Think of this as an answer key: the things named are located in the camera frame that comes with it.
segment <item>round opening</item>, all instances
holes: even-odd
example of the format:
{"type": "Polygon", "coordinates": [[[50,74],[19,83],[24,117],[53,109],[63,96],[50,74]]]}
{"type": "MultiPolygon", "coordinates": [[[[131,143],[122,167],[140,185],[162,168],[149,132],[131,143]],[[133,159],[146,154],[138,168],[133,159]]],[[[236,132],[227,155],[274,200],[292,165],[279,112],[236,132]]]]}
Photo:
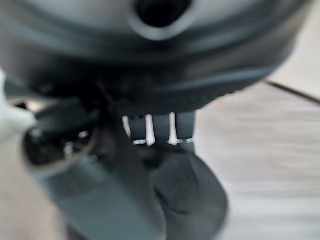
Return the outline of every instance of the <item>round opening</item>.
{"type": "Polygon", "coordinates": [[[191,0],[139,0],[137,14],[148,26],[165,28],[177,20],[191,6],[191,0]]]}

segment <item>white plastic part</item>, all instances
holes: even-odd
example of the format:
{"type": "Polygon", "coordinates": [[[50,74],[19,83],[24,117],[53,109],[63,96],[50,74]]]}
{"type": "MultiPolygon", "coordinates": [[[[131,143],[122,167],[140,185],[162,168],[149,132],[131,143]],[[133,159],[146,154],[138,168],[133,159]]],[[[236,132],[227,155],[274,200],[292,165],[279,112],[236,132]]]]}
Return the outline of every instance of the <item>white plastic part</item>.
{"type": "Polygon", "coordinates": [[[5,79],[6,75],[0,69],[0,144],[24,133],[36,123],[31,112],[12,107],[7,103],[4,89],[5,79]]]}

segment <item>wooden floor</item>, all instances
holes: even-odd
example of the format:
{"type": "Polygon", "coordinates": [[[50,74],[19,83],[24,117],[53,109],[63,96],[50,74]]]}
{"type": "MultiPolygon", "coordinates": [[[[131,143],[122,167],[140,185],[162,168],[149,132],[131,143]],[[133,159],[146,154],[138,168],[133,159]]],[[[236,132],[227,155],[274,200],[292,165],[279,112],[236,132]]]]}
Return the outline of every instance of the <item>wooden floor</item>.
{"type": "MultiPolygon", "coordinates": [[[[320,104],[259,84],[201,110],[196,142],[230,198],[219,240],[320,239],[320,104]]],[[[0,146],[0,240],[64,240],[18,149],[0,146]]]]}

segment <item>light wood floor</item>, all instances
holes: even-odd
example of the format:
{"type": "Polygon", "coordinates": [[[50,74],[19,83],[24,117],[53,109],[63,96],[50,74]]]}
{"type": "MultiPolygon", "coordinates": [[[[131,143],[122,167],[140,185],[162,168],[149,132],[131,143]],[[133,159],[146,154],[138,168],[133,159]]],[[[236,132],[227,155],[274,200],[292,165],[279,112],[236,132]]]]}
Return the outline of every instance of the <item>light wood floor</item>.
{"type": "MultiPolygon", "coordinates": [[[[259,84],[201,110],[195,138],[230,198],[219,240],[320,239],[320,104],[259,84]]],[[[0,240],[64,240],[18,150],[0,145],[0,240]]]]}

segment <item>white object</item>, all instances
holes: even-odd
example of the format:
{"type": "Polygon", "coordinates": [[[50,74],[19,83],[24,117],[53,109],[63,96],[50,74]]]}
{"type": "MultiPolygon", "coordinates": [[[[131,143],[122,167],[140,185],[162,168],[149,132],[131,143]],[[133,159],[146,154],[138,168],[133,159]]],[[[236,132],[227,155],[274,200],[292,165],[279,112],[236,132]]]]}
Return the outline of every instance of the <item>white object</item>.
{"type": "Polygon", "coordinates": [[[31,112],[12,107],[7,103],[4,90],[5,79],[6,75],[0,69],[0,144],[24,133],[36,123],[31,112]]]}

